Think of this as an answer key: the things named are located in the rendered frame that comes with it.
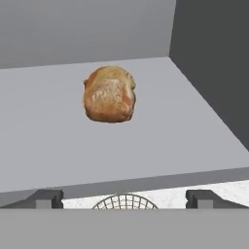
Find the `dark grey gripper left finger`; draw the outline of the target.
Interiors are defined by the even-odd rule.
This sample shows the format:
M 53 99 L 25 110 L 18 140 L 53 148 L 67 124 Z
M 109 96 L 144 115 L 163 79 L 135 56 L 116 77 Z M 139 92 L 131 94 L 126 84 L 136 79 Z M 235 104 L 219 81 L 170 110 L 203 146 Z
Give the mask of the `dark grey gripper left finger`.
M 63 207 L 62 200 L 62 190 L 38 190 L 26 199 L 2 206 L 2 209 L 57 209 Z

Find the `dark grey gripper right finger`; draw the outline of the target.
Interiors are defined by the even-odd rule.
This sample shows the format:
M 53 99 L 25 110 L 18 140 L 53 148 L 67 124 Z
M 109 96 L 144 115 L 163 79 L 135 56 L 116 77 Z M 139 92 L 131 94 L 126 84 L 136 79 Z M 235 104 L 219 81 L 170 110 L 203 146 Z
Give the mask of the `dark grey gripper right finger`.
M 195 209 L 245 208 L 245 205 L 221 198 L 211 190 L 186 190 L 186 207 Z

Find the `golden brown bread loaf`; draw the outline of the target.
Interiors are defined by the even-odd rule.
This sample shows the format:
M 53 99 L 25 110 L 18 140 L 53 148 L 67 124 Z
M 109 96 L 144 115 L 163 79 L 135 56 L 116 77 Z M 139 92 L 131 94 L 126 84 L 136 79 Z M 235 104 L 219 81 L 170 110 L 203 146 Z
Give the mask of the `golden brown bread loaf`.
M 119 66 L 102 66 L 84 80 L 82 104 L 95 122 L 121 123 L 132 118 L 136 101 L 135 81 Z

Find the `grey open cabinet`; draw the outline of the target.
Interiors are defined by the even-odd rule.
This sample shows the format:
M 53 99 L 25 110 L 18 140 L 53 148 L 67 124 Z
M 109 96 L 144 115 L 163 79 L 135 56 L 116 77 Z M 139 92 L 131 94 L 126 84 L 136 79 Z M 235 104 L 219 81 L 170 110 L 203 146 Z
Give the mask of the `grey open cabinet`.
M 0 0 L 0 207 L 249 179 L 247 0 Z

